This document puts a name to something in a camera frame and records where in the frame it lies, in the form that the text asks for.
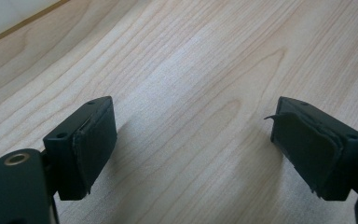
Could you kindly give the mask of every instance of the wood grain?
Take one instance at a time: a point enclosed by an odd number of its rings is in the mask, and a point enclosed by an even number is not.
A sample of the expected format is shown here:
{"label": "wood grain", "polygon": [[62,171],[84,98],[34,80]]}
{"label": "wood grain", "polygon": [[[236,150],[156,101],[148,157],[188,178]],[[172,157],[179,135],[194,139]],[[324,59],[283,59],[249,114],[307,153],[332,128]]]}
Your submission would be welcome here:
{"label": "wood grain", "polygon": [[117,146],[62,223],[354,223],[263,118],[284,95],[358,130],[358,1],[70,1],[0,40],[0,156],[103,95]]}

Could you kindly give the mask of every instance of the black mount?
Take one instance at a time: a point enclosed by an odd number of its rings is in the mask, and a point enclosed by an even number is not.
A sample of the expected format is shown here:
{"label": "black mount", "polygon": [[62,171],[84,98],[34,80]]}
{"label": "black mount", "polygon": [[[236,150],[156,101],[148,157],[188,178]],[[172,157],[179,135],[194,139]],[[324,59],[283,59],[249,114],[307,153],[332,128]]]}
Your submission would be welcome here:
{"label": "black mount", "polygon": [[46,150],[21,149],[0,158],[0,223],[59,223],[53,195],[81,200],[115,147],[110,96],[82,105],[44,139]]}
{"label": "black mount", "polygon": [[[327,201],[358,193],[358,132],[313,105],[281,97],[271,142],[295,166],[312,191]],[[358,201],[355,205],[358,223]]]}

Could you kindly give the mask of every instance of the screw hole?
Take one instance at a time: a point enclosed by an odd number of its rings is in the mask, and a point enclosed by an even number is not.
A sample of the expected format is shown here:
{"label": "screw hole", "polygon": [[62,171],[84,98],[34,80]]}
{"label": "screw hole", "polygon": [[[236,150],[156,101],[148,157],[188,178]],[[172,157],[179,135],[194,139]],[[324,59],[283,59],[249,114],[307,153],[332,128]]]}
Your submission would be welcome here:
{"label": "screw hole", "polygon": [[357,136],[351,133],[348,133],[347,136],[351,139],[357,139]]}
{"label": "screw hole", "polygon": [[9,158],[5,159],[5,165],[12,166],[20,164],[30,158],[28,153],[18,153],[10,156]]}
{"label": "screw hole", "polygon": [[27,220],[25,218],[16,218],[9,221],[7,224],[27,224]]}
{"label": "screw hole", "polygon": [[67,133],[59,133],[57,134],[58,138],[64,138],[66,135],[68,135]]}

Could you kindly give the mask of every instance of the light wood surface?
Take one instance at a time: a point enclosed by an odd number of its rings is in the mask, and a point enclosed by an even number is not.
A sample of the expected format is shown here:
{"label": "light wood surface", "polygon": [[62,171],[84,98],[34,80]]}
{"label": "light wood surface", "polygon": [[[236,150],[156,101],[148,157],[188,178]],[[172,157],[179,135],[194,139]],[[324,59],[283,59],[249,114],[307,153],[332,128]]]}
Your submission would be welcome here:
{"label": "light wood surface", "polygon": [[117,146],[62,223],[355,222],[263,118],[284,95],[358,130],[358,1],[70,1],[0,40],[0,156],[104,95]]}

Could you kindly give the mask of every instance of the clamp jaw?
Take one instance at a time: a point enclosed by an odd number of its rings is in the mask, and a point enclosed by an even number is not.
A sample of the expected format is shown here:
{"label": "clamp jaw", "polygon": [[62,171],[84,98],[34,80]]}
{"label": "clamp jaw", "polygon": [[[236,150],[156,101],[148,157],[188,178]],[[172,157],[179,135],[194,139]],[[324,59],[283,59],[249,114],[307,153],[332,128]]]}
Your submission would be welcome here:
{"label": "clamp jaw", "polygon": [[44,139],[46,150],[0,158],[0,223],[59,223],[53,195],[81,200],[117,141],[110,96],[82,105]]}
{"label": "clamp jaw", "polygon": [[[308,103],[281,97],[273,142],[312,191],[327,201],[358,193],[358,132]],[[358,223],[358,201],[355,205]]]}

